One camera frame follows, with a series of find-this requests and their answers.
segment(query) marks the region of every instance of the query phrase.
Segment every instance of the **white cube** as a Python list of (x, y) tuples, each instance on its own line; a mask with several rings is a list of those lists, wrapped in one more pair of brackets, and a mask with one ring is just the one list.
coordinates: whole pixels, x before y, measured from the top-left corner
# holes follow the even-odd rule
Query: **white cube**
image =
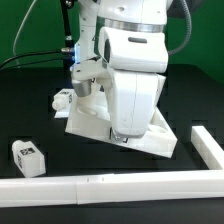
[(16, 141), (12, 145), (14, 162), (25, 177), (46, 173), (44, 155), (31, 142)]

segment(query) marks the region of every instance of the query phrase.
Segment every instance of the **green background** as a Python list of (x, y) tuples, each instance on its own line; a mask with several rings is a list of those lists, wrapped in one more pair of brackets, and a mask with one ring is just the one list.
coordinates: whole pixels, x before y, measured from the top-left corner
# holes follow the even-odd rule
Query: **green background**
[[(0, 61), (12, 56), (12, 47), (18, 28), (32, 0), (0, 1)], [(207, 0), (192, 15), (193, 34), (189, 45), (179, 54), (171, 56), (169, 63), (192, 64), (224, 84), (223, 37), (224, 1)], [(73, 37), (78, 40), (78, 7), (70, 10)], [(185, 20), (169, 19), (167, 26), (168, 49), (177, 47), (184, 39)], [(60, 49), (64, 46), (63, 23), (59, 0), (38, 0), (29, 17), (17, 45), (17, 54)], [(60, 62), (40, 66), (61, 66)]]

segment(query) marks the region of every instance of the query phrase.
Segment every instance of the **black table surface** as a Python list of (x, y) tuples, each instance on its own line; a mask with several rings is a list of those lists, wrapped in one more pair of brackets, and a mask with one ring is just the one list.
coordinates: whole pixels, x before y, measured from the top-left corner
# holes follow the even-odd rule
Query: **black table surface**
[[(23, 178), (12, 156), (16, 140), (32, 141), (45, 155), (43, 176), (208, 169), (190, 142), (203, 125), (224, 148), (224, 86), (197, 67), (170, 65), (158, 104), (178, 138), (171, 159), (65, 133), (54, 119), (53, 96), (70, 87), (62, 68), (0, 72), (0, 178)], [(92, 205), (1, 208), (0, 223), (222, 223), (224, 198)]]

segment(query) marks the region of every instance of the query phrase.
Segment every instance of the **black sticker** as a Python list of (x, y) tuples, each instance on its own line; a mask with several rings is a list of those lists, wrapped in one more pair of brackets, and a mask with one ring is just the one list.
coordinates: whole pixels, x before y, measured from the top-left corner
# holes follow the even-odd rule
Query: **black sticker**
[(63, 95), (68, 95), (69, 92), (61, 92), (60, 94), (63, 94)]
[(21, 168), (23, 168), (22, 167), (22, 159), (20, 158), (20, 156), (18, 156), (18, 164), (19, 164), (19, 166), (21, 167)]
[(69, 103), (72, 102), (72, 94), (69, 96)]
[(26, 155), (30, 155), (32, 153), (35, 153), (34, 149), (33, 148), (28, 148), (28, 149), (23, 149), (23, 150), (20, 150), (20, 152), (26, 156)]

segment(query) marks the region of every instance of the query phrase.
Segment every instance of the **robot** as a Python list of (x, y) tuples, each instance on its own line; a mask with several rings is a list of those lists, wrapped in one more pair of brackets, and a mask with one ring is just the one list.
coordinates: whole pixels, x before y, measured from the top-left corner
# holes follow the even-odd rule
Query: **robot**
[(76, 99), (67, 132), (172, 156), (177, 139), (157, 108), (165, 82), (159, 74), (166, 71), (169, 55), (163, 32), (172, 3), (79, 1), (80, 39), (72, 70)]

